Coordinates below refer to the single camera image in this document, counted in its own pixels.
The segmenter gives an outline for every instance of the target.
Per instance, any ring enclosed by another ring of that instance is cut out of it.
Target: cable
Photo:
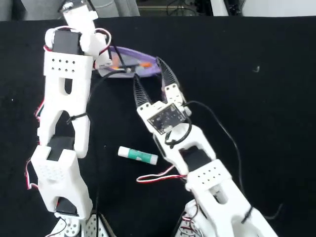
[[[48,52],[52,51],[51,48],[49,48],[46,44],[43,46],[43,49]]]
[[[232,143],[234,144],[234,147],[235,147],[235,150],[236,150],[236,153],[237,153],[237,159],[238,159],[238,181],[239,181],[239,185],[240,185],[240,190],[244,194],[244,188],[243,188],[243,183],[242,183],[241,156],[240,156],[240,151],[239,151],[239,148],[237,146],[236,141],[231,136],[231,134],[227,131],[227,129],[224,127],[222,122],[217,118],[216,114],[214,113],[214,111],[210,107],[208,107],[207,105],[203,104],[202,102],[195,101],[195,100],[189,101],[189,102],[185,103],[183,106],[188,106],[189,104],[197,104],[197,105],[202,106],[206,110],[208,110],[212,114],[212,116],[216,120],[216,122],[221,126],[221,128],[226,133],[226,135],[229,137],[229,139],[232,141]]]
[[[180,236],[186,235],[186,236],[193,236],[193,237],[194,237],[194,236],[196,235],[196,234],[185,233],[181,228],[182,228],[182,227],[179,228]]]
[[[169,7],[170,7],[171,4],[174,4],[176,1],[178,1],[178,0],[173,0],[170,3],[167,4],[167,6],[166,6],[166,14],[167,14],[167,16],[171,16],[172,15],[172,14],[169,15]]]
[[[104,49],[102,49],[99,53],[99,55],[101,55],[102,53],[104,53],[106,50],[108,50],[108,48],[110,47],[111,45],[111,42],[112,42],[112,35],[109,31],[107,31],[106,29],[103,29],[103,28],[96,28],[94,32],[98,32],[98,33],[102,33],[104,35],[107,35],[107,44],[106,46],[104,47]]]
[[[192,216],[192,218],[190,219],[189,226],[190,226],[190,228],[191,228],[199,237],[202,237],[202,236],[203,236],[202,232],[199,231],[199,233],[198,233],[198,232],[196,231],[196,229],[193,228],[193,226],[192,226],[192,223],[194,224],[193,219],[198,215],[198,211],[199,211],[199,204],[198,204],[198,201],[197,201],[196,199],[195,199],[195,201],[196,201],[197,210],[196,210],[195,214]]]
[[[28,171],[28,165],[31,162],[31,158],[29,158],[26,161],[26,165],[25,165],[25,178],[26,178],[26,188],[27,190],[32,189],[32,187],[39,189],[39,187],[37,186],[37,184],[34,183],[30,183],[30,176],[29,176],[29,171]]]
[[[43,111],[44,104],[45,104],[45,102],[44,102],[44,99],[43,99],[42,102],[40,103],[40,105],[38,106],[37,110],[34,113],[34,116],[35,116],[35,118],[37,119],[38,122],[40,122],[40,115],[41,115],[41,112]]]
[[[104,7],[107,7],[107,6],[110,6],[114,3],[114,0],[112,0],[111,2],[107,3],[107,4],[104,4],[104,5],[101,5],[101,6],[96,6],[95,9],[100,9],[100,8],[104,8]]]
[[[178,1],[177,8],[169,13],[170,5],[174,4],[176,1]],[[179,10],[181,10],[182,16],[184,15],[184,12],[183,12],[184,10],[188,10],[188,11],[193,12],[195,16],[197,15],[196,11],[194,11],[193,9],[187,8],[187,7],[183,7],[183,5],[190,6],[190,5],[185,3],[185,0],[173,0],[170,3],[168,3],[167,6],[166,6],[166,14],[167,14],[167,16],[172,16],[175,12],[178,15],[178,11]]]
[[[187,121],[188,121],[188,124],[189,124],[188,130],[187,130],[187,132],[183,135],[183,137],[180,138],[179,140],[177,140],[177,141],[176,141],[176,140],[171,140],[170,142],[167,142],[167,140],[169,139],[170,134],[171,134],[172,131],[170,131],[170,132],[168,132],[168,133],[166,134],[166,137],[165,137],[165,139],[164,139],[164,143],[165,143],[166,145],[170,146],[170,148],[173,148],[175,145],[177,145],[177,144],[183,142],[183,141],[189,136],[189,134],[191,133],[191,130],[192,130],[192,121],[191,121],[191,119],[190,119],[188,116],[187,116]]]
[[[64,230],[65,230],[65,228],[67,227],[67,222],[63,219],[63,218],[59,218],[60,220],[63,220],[63,222],[65,222],[65,226],[64,226],[64,228],[61,230],[61,231],[59,231],[59,232],[56,232],[56,233],[54,233],[54,234],[48,234],[48,235],[46,235],[45,237],[51,237],[51,236],[55,236],[55,235],[57,235],[57,234],[59,234],[59,233],[62,233]]]
[[[242,162],[241,162],[241,156],[240,156],[240,151],[239,151],[239,148],[237,146],[237,143],[236,141],[234,140],[234,138],[231,136],[231,134],[227,131],[227,129],[224,127],[224,125],[222,124],[222,122],[218,119],[218,117],[215,115],[214,111],[208,107],[207,105],[203,104],[202,102],[199,102],[199,101],[189,101],[187,103],[185,103],[183,106],[187,106],[189,104],[197,104],[197,105],[200,105],[201,107],[205,108],[207,111],[209,111],[213,118],[216,120],[216,122],[221,126],[221,128],[223,129],[223,131],[226,133],[226,135],[229,137],[229,139],[232,141],[232,143],[234,144],[234,147],[235,147],[235,150],[236,150],[236,153],[237,153],[237,159],[238,159],[238,181],[239,181],[239,186],[240,186],[240,191],[242,192],[242,194],[245,196],[245,198],[247,199],[246,197],[246,194],[245,194],[245,191],[244,191],[244,187],[243,187],[243,183],[242,183]],[[276,211],[276,213],[272,216],[266,216],[266,215],[263,215],[267,220],[273,220],[275,219],[281,209],[283,207],[283,203],[281,203]]]
[[[124,63],[124,60],[123,60],[123,58],[122,58],[122,55],[120,54],[120,52],[119,52],[119,50],[118,50],[118,48],[117,48],[117,46],[116,46],[116,44],[114,43],[113,40],[112,40],[112,45],[113,45],[113,47],[114,47],[115,52],[118,54],[118,58],[119,58],[120,62],[122,63],[122,66],[123,66],[125,72],[127,72],[127,67],[126,67],[126,65],[125,65],[125,63]]]
[[[91,1],[91,0],[87,0],[87,2],[90,4],[91,9],[92,9],[93,11],[96,11],[96,10],[95,10],[95,7],[94,7],[94,5],[93,5],[93,3],[92,3],[92,1]]]
[[[174,167],[175,166],[172,165],[166,171],[161,172],[159,174],[147,174],[147,175],[140,176],[136,179],[136,182],[141,183],[141,184],[149,184],[149,183],[154,183],[154,182],[158,182],[165,179],[179,179],[179,178],[186,177],[186,175],[177,175],[177,174],[164,176],[165,174],[169,173]],[[158,178],[143,180],[144,178],[149,178],[149,177],[158,177]]]
[[[102,82],[104,82],[104,80],[106,80],[107,78],[109,78],[111,75],[114,74],[118,74],[118,73],[125,73],[125,71],[114,71],[114,72],[110,72],[108,74],[106,74],[105,76],[103,76],[91,89],[90,91],[90,95],[88,97],[88,101],[87,101],[87,105],[86,105],[86,111],[88,109],[88,105],[91,102],[91,98],[95,92],[95,90],[101,85]],[[95,171],[96,171],[96,179],[97,179],[97,191],[96,191],[96,198],[95,198],[95,212],[96,212],[96,236],[99,236],[99,209],[98,209],[98,205],[99,205],[99,195],[100,195],[100,182],[99,182],[99,157],[98,157],[98,153],[96,151],[96,139],[93,133],[93,129],[94,129],[94,122],[91,118],[91,116],[88,114],[88,112],[85,113],[89,120],[90,120],[90,135],[91,135],[91,141],[93,144],[93,151],[94,151],[94,157],[95,157]]]

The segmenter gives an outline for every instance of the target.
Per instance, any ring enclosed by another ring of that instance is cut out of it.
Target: green label
[[[128,158],[139,160],[139,161],[146,162],[146,163],[150,163],[150,160],[152,158],[152,154],[148,154],[145,152],[140,152],[140,151],[130,149],[128,152]]]

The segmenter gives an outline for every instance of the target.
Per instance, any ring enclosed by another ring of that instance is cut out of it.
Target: black cloth
[[[44,93],[43,44],[48,28],[62,21],[0,23],[0,236],[42,237],[56,219],[36,190],[26,190],[25,161],[37,143],[34,111]],[[313,236],[315,219],[316,18],[115,18],[98,20],[116,44],[164,59],[187,100],[213,108],[236,139],[248,200],[280,237]],[[150,96],[158,78],[142,79]],[[100,211],[118,237],[167,237],[192,199],[179,180],[137,184],[156,166],[119,158],[118,146],[159,154],[135,110],[132,79],[108,79],[88,109],[101,170]],[[238,184],[234,147],[214,119],[191,105],[201,127]],[[71,135],[67,116],[56,134]],[[94,202],[95,158],[91,147],[79,160]],[[30,166],[31,181],[36,176]]]

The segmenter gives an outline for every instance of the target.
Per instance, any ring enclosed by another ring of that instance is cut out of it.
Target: orange object
[[[150,68],[153,64],[150,62],[144,62],[144,63],[140,63],[139,66],[142,66],[144,68]]]

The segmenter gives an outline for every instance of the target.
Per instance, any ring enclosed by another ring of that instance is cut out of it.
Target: circuit board
[[[185,120],[186,117],[180,112],[176,105],[171,104],[148,119],[148,122],[159,132],[159,134],[163,135]]]

